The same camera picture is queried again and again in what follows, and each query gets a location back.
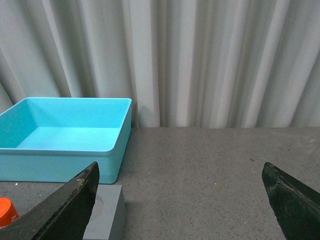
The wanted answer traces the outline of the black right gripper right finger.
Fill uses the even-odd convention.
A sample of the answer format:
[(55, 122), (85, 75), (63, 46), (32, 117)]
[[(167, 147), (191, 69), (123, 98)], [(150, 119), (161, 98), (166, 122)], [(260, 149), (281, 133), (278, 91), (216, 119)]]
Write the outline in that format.
[(269, 204), (287, 240), (320, 238), (320, 193), (270, 162), (262, 170)]

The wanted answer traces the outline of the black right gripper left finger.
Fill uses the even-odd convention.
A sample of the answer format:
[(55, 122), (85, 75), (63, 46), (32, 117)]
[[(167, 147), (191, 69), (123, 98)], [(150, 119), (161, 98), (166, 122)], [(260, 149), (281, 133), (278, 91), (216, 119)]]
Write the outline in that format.
[(100, 179), (96, 161), (0, 231), (2, 240), (81, 240)]

